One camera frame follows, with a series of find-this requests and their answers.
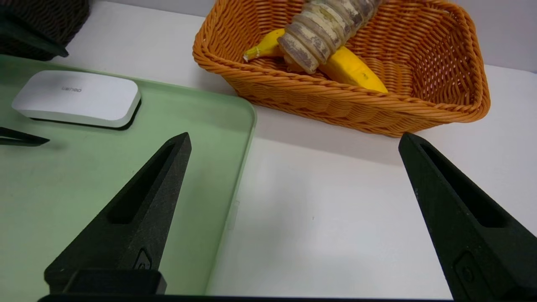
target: light green tray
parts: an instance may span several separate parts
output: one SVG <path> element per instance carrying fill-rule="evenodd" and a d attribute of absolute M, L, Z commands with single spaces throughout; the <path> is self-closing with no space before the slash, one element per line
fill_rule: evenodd
<path fill-rule="evenodd" d="M 0 55 L 0 127 L 50 139 L 0 146 L 0 300 L 37 301 L 43 272 L 170 137 L 192 154 L 160 271 L 168 294 L 204 294 L 248 153 L 256 114 L 246 100 L 134 80 L 142 105 L 125 131 L 32 121 L 11 108 L 38 71 L 87 71 Z"/>

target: yellow banana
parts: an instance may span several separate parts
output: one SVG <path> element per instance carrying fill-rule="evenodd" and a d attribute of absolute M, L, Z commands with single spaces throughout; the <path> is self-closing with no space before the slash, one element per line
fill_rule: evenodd
<path fill-rule="evenodd" d="M 284 28 L 271 31 L 257 46 L 244 53 L 244 59 L 248 61 L 263 56 L 283 56 L 278 46 L 278 38 L 284 33 Z M 345 46 L 341 46 L 319 69 L 333 81 L 388 93 L 379 77 Z"/>
<path fill-rule="evenodd" d="M 278 46 L 278 38 L 283 36 L 284 33 L 284 28 L 268 33 L 258 45 L 255 45 L 244 53 L 244 60 L 248 62 L 262 56 L 283 56 L 284 54 Z"/>

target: white tabletop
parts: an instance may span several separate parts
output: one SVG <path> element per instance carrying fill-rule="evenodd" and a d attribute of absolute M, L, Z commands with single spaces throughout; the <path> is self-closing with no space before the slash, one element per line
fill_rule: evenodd
<path fill-rule="evenodd" d="M 192 58 L 203 18 L 97 2 L 55 62 L 225 94 Z M 490 113 L 420 133 L 537 234 L 537 75 L 486 66 Z M 398 140 L 256 107 L 208 294 L 450 298 Z"/>

